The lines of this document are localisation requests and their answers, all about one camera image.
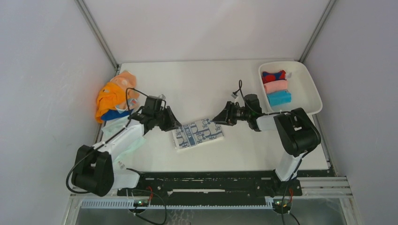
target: gray floor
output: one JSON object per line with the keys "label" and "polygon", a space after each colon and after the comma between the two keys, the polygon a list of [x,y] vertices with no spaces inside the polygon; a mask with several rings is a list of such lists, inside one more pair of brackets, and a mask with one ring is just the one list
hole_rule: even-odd
{"label": "gray floor", "polygon": [[[338,199],[294,200],[291,212],[302,225],[345,225]],[[163,210],[147,210],[141,216],[160,223]],[[296,221],[285,215],[287,225]],[[81,209],[78,225],[149,225],[127,209]],[[281,225],[281,216],[272,210],[168,210],[167,225]]]}

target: white plastic bin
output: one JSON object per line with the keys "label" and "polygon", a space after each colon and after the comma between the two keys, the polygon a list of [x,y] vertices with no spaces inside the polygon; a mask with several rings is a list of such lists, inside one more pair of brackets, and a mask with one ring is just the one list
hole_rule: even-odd
{"label": "white plastic bin", "polygon": [[[291,102],[276,105],[271,107],[268,102],[267,95],[262,83],[262,72],[277,73],[281,70],[286,71],[286,74],[291,73],[291,78],[288,78],[288,91],[291,93]],[[266,101],[266,113],[273,113],[278,111],[291,111],[296,108],[303,108],[308,115],[318,113],[322,109],[322,101],[318,90],[312,80],[308,69],[299,62],[295,61],[281,61],[264,63],[259,68],[260,85]]]}

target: folded blue cloth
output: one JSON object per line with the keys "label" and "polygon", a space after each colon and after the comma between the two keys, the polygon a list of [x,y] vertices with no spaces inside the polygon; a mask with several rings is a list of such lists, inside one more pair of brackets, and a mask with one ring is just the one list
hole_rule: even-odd
{"label": "folded blue cloth", "polygon": [[117,110],[108,110],[108,112],[106,112],[105,114],[103,114],[101,116],[101,120],[109,121],[109,120],[125,117],[128,115],[129,115],[129,112],[127,110],[122,113],[119,113]]}
{"label": "folded blue cloth", "polygon": [[271,107],[291,102],[291,93],[287,90],[280,90],[267,94],[268,102]]}

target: light green cloth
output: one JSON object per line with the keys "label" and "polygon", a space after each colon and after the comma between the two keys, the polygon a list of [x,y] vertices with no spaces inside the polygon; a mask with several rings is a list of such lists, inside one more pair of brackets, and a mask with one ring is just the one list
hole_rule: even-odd
{"label": "light green cloth", "polygon": [[[102,128],[102,132],[104,133],[104,136],[102,137],[103,140],[107,140],[110,138],[112,135],[116,134],[120,129],[123,128],[124,125],[127,124],[127,117],[122,117],[120,119],[117,119],[109,124],[106,124],[105,127]],[[113,160],[113,168],[114,169],[124,169],[125,165],[123,160],[126,158],[126,156],[130,155],[133,153],[136,149],[141,147],[145,143],[146,139],[144,137],[140,137],[137,140],[133,141],[131,145],[129,145],[123,153],[121,153],[116,159]]]}

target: white table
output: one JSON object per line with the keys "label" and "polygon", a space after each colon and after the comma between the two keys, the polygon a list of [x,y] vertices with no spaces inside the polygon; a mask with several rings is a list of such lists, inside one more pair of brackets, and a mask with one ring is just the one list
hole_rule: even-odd
{"label": "white table", "polygon": [[[164,94],[167,104],[182,123],[213,118],[233,101],[231,93],[243,81],[243,94],[258,95],[265,109],[258,68],[275,60],[223,60],[187,62],[123,63],[121,72],[137,77],[137,89],[152,96]],[[145,96],[140,95],[141,105]],[[123,162],[139,171],[251,171],[273,170],[284,152],[277,131],[255,132],[247,122],[223,126],[224,139],[177,152],[171,132],[154,128],[146,143]],[[300,170],[328,169],[322,146],[306,156]]]}

